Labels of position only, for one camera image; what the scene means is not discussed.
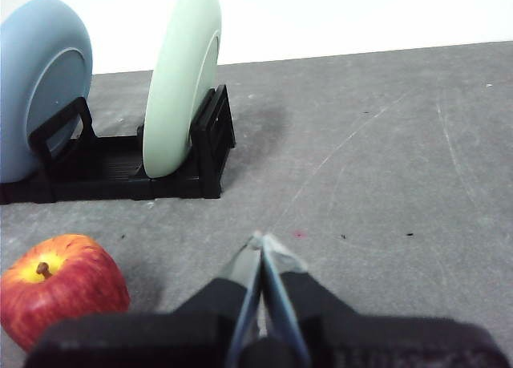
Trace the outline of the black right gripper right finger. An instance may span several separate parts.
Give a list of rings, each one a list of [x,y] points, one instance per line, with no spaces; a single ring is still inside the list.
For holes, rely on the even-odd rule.
[[[275,236],[262,237],[273,333],[308,367],[508,367],[484,328],[443,317],[359,313]]]

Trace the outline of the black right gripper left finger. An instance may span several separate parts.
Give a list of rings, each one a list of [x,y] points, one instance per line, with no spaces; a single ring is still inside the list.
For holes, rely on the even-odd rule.
[[[170,313],[105,313],[48,328],[26,367],[233,367],[258,335],[262,234]]]

